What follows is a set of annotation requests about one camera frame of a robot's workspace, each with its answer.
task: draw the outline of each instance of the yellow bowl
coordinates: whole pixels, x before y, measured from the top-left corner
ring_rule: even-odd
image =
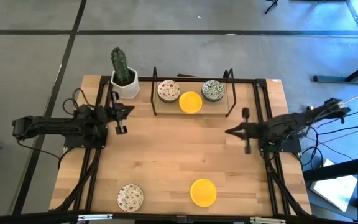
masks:
[[[207,179],[196,180],[190,188],[190,197],[200,207],[208,207],[216,200],[215,185]]]
[[[179,106],[180,109],[185,112],[186,114],[195,114],[203,105],[203,99],[197,94],[196,92],[189,91],[182,96],[180,96],[179,99]]]

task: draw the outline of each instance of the green patterned bowl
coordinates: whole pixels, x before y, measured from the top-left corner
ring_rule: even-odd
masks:
[[[218,102],[224,96],[224,86],[216,80],[208,80],[204,82],[201,89],[202,96],[210,102]]]

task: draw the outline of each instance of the potted cactus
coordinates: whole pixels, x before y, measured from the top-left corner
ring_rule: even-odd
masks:
[[[118,47],[112,50],[111,61],[114,67],[111,76],[113,90],[118,93],[120,98],[135,98],[140,90],[137,71],[127,66],[125,53]]]

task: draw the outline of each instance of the small bowl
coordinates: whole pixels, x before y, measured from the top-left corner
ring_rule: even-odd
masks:
[[[124,212],[136,212],[143,204],[144,194],[136,184],[127,184],[118,191],[118,207]]]
[[[190,197],[200,207],[208,207],[216,200],[216,187],[207,179],[196,180],[190,188]]]
[[[158,85],[157,94],[162,102],[173,103],[179,99],[180,85],[173,80],[164,80]]]
[[[201,88],[202,96],[210,102],[218,102],[224,96],[225,89],[222,83],[216,80],[204,82]]]
[[[197,113],[203,105],[203,99],[196,92],[189,91],[184,94],[179,99],[180,109],[186,114],[195,114]]]

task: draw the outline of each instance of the shelf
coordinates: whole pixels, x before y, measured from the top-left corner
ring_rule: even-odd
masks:
[[[203,100],[203,105],[196,114],[220,114],[229,116],[231,110],[236,104],[236,92],[234,89],[232,70],[230,70],[230,72],[225,71],[224,74],[224,78],[219,79],[199,79],[188,77],[167,79],[175,80],[180,85],[181,95],[187,91],[194,91],[200,95]],[[210,102],[202,97],[201,88],[206,80],[219,80],[223,84],[226,91],[223,98],[218,102]],[[179,99],[173,103],[165,103],[158,97],[157,87],[161,82],[163,82],[163,80],[161,80],[161,78],[157,79],[157,70],[154,68],[151,96],[154,115],[185,114],[179,106]]]

